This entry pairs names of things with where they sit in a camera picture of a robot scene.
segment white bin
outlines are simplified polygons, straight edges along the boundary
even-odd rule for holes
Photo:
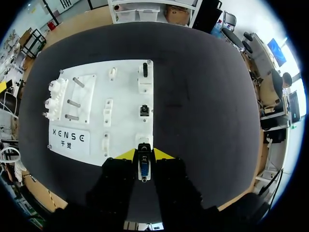
[[[143,4],[137,6],[141,21],[155,22],[160,12],[160,5]]]
[[[193,3],[195,2],[195,0],[175,0],[175,1],[187,4],[187,5],[190,5],[190,6],[192,6]]]
[[[119,23],[134,22],[136,19],[136,9],[116,11]]]

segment xense logo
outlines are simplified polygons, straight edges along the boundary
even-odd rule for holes
[[[61,131],[61,130],[56,130],[56,129],[53,129],[53,135],[55,136],[59,136],[60,138],[67,138],[67,139],[71,139],[71,140],[76,140],[76,137],[77,139],[79,139],[81,142],[84,142],[84,135],[81,134],[81,135],[76,135],[75,133],[69,133],[67,131]]]

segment white fixture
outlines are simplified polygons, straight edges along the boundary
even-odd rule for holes
[[[153,148],[154,64],[115,60],[60,71],[45,101],[47,147],[68,158],[101,166],[141,142]],[[147,113],[141,108],[147,106]]]

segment black connector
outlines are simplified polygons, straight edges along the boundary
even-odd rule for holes
[[[140,108],[140,116],[149,116],[149,107],[147,105],[142,105]]]
[[[144,73],[144,77],[148,76],[148,65],[147,65],[147,63],[143,63],[143,73]]]

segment black fisheye border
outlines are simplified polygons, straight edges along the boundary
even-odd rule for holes
[[[18,12],[25,6],[26,3],[30,2],[29,0],[19,0],[14,1],[14,4],[12,4],[9,7],[6,7],[6,9],[3,9],[6,11],[6,16],[1,18],[0,23],[0,38],[1,41],[10,28],[11,24],[13,23],[14,19],[16,18]],[[298,60],[301,62],[300,64],[300,71],[302,80],[304,83],[305,93],[306,93],[306,99],[307,99],[307,109],[308,107],[308,95],[307,90],[309,86],[309,73],[308,73],[308,67],[309,67],[309,44],[308,44],[308,37],[306,36],[305,31],[306,23],[309,19],[309,13],[307,13],[308,9],[308,3],[306,1],[282,1],[282,0],[267,0],[266,1],[269,6],[272,8],[274,14],[277,15],[278,19],[281,20],[282,24],[284,25],[287,35],[291,39],[294,49],[296,51],[296,54],[298,56]],[[254,11],[254,9],[243,9],[244,11]],[[280,199],[277,201],[273,209],[268,213],[266,218],[264,218],[261,223],[260,227],[266,228],[266,229],[285,229],[287,225],[295,225],[298,226],[300,224],[307,224],[305,215],[308,215],[306,213],[307,205],[308,205],[308,199],[307,195],[308,192],[305,191],[305,188],[303,186],[307,185],[306,179],[307,175],[309,175],[309,168],[307,168],[307,160],[306,157],[308,154],[306,154],[306,144],[309,141],[309,135],[308,135],[308,117],[306,116],[306,122],[305,122],[305,130],[303,135],[303,143],[300,150],[299,158],[295,167],[295,170],[293,172],[293,175],[291,177],[290,182],[288,183],[284,193],[280,197]],[[4,211],[4,218],[3,222],[9,223],[10,221],[13,221],[16,226],[21,227],[21,229],[24,229],[25,224],[18,224],[17,220],[19,217],[14,217],[10,212],[14,211],[12,209],[12,204],[10,203],[10,200],[8,199],[5,201],[3,197],[6,195],[2,193],[3,190],[0,188],[0,199],[1,199],[1,206],[2,210]]]

